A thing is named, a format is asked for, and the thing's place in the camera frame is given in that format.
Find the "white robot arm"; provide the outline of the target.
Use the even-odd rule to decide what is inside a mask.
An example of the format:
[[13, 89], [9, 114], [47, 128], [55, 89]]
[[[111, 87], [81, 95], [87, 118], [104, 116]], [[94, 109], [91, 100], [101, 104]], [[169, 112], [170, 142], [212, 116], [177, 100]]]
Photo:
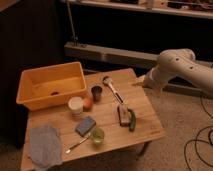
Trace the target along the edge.
[[157, 65], [145, 76], [138, 77], [136, 84], [160, 93], [175, 77], [185, 79], [213, 98], [213, 69], [196, 63], [191, 49], [162, 51], [157, 58]]

